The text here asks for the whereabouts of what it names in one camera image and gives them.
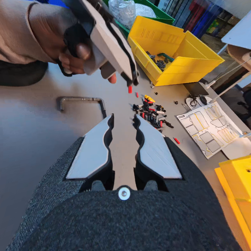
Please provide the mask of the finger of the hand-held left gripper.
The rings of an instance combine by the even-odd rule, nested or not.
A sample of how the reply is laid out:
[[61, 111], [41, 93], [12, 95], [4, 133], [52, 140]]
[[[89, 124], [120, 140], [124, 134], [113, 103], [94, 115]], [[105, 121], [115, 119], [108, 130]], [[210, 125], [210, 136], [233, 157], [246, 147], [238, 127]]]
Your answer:
[[128, 44], [124, 34], [120, 31], [117, 23], [115, 22], [114, 16], [109, 10], [106, 10], [106, 18], [106, 25], [109, 31], [112, 33], [121, 50], [124, 52], [126, 58], [128, 59], [128, 62], [125, 59], [119, 60], [124, 61], [121, 76], [124, 78], [124, 80], [126, 80], [127, 86], [137, 86], [139, 84], [139, 71], [137, 70], [131, 47]]
[[118, 42], [106, 25], [106, 5], [102, 1], [82, 1], [83, 7], [89, 12], [94, 19], [94, 27], [90, 34], [90, 38], [95, 46], [100, 50], [112, 67], [121, 74], [126, 55], [121, 50]]

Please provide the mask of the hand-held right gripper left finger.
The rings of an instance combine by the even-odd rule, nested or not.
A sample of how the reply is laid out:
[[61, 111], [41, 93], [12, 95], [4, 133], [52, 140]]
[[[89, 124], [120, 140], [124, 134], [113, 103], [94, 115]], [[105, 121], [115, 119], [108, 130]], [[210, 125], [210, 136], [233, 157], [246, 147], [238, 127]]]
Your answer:
[[68, 181], [84, 181], [80, 190], [91, 190], [92, 183], [97, 180], [106, 190], [113, 189], [115, 171], [109, 148], [113, 128], [112, 113], [83, 136], [65, 177]]

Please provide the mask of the person's left forearm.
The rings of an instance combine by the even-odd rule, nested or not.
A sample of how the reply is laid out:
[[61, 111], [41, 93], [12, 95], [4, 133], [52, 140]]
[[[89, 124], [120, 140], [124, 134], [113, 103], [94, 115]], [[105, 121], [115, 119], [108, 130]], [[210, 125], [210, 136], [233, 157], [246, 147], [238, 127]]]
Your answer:
[[0, 1], [0, 59], [12, 64], [52, 62], [35, 38], [29, 23], [33, 7], [51, 7], [37, 1]]

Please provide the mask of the grey desk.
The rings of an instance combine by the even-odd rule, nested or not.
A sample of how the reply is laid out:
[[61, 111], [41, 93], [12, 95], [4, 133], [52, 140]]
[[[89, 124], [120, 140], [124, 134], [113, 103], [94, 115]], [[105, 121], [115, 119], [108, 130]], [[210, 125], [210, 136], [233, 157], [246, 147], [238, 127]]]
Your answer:
[[[165, 137], [182, 180], [165, 180], [168, 192], [155, 181], [137, 189], [132, 105], [154, 98], [146, 78], [129, 94], [122, 77], [110, 85], [99, 73], [59, 77], [56, 67], [35, 85], [1, 87], [1, 250], [21, 213], [6, 250], [242, 250], [211, 184], [173, 142], [181, 126]], [[61, 96], [102, 98], [114, 114], [112, 190], [99, 180], [80, 190], [84, 181], [65, 179], [83, 136], [104, 118], [97, 102], [65, 102], [58, 111]]]

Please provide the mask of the heap of dark grey bricks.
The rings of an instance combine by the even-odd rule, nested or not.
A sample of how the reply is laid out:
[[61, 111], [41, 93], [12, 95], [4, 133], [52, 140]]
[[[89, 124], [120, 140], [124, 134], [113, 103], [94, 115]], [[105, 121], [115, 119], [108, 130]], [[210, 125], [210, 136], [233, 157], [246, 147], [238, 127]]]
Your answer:
[[150, 54], [148, 51], [146, 51], [146, 54], [149, 56], [149, 58], [152, 59], [152, 61], [157, 65], [157, 67], [164, 72], [166, 65], [169, 63], [169, 59], [168, 58], [164, 58], [164, 60], [161, 59], [157, 59], [156, 60], [156, 55], [152, 55]]

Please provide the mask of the green brick piece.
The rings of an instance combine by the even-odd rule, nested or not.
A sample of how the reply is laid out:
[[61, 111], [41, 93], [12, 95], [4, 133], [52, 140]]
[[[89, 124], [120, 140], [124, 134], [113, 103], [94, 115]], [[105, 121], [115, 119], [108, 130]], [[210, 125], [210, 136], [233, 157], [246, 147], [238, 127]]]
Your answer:
[[169, 55], [165, 54], [165, 53], [159, 53], [157, 54], [157, 56], [159, 57], [164, 57], [165, 58], [165, 62], [173, 62], [174, 58], [170, 57]]

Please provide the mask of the clear plastic bag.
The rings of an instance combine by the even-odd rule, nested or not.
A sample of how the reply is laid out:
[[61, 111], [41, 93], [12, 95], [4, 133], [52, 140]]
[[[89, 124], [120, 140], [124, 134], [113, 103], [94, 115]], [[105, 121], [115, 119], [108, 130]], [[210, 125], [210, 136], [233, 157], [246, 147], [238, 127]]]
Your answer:
[[114, 18], [128, 30], [132, 28], [137, 16], [156, 18], [152, 8], [135, 1], [109, 0], [108, 7]]

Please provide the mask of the blue storage bin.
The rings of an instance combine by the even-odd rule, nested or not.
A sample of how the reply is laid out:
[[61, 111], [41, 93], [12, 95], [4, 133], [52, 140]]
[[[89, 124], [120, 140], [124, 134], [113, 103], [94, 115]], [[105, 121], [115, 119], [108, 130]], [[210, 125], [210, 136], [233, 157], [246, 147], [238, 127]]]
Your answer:
[[50, 4], [50, 5], [56, 5], [56, 6], [68, 8], [62, 0], [37, 0], [37, 1], [43, 4]]

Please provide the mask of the pile of black red pins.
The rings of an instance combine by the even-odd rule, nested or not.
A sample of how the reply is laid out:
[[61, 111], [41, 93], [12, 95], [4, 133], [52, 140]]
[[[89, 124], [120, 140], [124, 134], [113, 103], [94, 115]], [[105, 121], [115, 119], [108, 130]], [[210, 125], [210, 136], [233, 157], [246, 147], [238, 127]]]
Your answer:
[[143, 97], [142, 104], [133, 104], [132, 110], [161, 133], [164, 125], [171, 129], [174, 128], [174, 126], [166, 120], [167, 115], [164, 107], [156, 102], [148, 102], [148, 100]]

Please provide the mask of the green storage bin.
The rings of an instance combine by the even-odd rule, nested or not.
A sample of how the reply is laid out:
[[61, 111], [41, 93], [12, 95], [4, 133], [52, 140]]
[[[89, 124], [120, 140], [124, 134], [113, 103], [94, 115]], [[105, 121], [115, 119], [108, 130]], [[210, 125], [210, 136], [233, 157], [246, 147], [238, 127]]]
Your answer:
[[[174, 21], [175, 21], [174, 18], [172, 18], [171, 16], [166, 14], [164, 11], [162, 11], [161, 9], [156, 7], [153, 3], [149, 2], [148, 0], [134, 0], [134, 2], [136, 4], [143, 4], [145, 6], [150, 7], [154, 11], [154, 13], [156, 15], [156, 18], [150, 18], [152, 20], [162, 22], [162, 23], [165, 23], [165, 24], [169, 24], [169, 25], [172, 25], [174, 23]], [[130, 30], [128, 30], [126, 27], [124, 27], [117, 20], [116, 20], [116, 23], [117, 23], [119, 29], [121, 30], [121, 32], [124, 33], [125, 37], [127, 38], [129, 33], [130, 33]]]

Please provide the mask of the white sticker sheet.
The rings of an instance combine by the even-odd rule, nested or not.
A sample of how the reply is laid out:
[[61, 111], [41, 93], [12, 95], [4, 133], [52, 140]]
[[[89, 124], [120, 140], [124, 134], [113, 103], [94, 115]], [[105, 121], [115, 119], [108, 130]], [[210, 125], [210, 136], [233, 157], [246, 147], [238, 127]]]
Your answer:
[[214, 101], [176, 118], [197, 144], [206, 159], [222, 151], [238, 139], [247, 138]]

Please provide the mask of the yellow storage bin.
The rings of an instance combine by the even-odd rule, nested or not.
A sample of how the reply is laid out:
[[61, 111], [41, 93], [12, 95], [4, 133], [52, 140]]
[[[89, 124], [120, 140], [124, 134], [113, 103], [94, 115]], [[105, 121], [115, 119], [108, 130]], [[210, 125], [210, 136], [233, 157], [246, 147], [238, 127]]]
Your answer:
[[[198, 82], [225, 60], [189, 31], [137, 16], [128, 35], [134, 58], [154, 86]], [[146, 53], [173, 58], [164, 71]]]
[[251, 156], [219, 163], [215, 173], [251, 248]]

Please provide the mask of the stack of coloured crates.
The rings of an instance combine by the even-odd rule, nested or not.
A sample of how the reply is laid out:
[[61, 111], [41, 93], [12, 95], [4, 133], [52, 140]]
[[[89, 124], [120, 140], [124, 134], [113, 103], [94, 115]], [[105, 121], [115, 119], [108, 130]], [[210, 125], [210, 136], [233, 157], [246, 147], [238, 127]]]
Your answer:
[[162, 10], [175, 19], [174, 26], [197, 38], [207, 34], [221, 39], [240, 21], [223, 4], [225, 1], [175, 0], [163, 4]]

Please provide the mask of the open instruction booklet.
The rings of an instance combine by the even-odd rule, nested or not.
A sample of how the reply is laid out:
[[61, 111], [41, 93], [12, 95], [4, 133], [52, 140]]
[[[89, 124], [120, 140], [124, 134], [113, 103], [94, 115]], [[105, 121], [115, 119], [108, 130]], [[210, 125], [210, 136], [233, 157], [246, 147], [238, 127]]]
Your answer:
[[249, 11], [221, 41], [229, 45], [251, 49], [251, 11]]

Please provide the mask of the wooden book stand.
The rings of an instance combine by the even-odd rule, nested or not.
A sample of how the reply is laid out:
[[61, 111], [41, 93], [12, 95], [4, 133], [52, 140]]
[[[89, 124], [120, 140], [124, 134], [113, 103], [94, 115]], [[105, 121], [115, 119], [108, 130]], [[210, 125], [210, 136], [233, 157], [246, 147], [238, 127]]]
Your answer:
[[248, 71], [251, 71], [251, 50], [228, 45], [227, 46], [228, 54], [239, 64], [242, 65]]

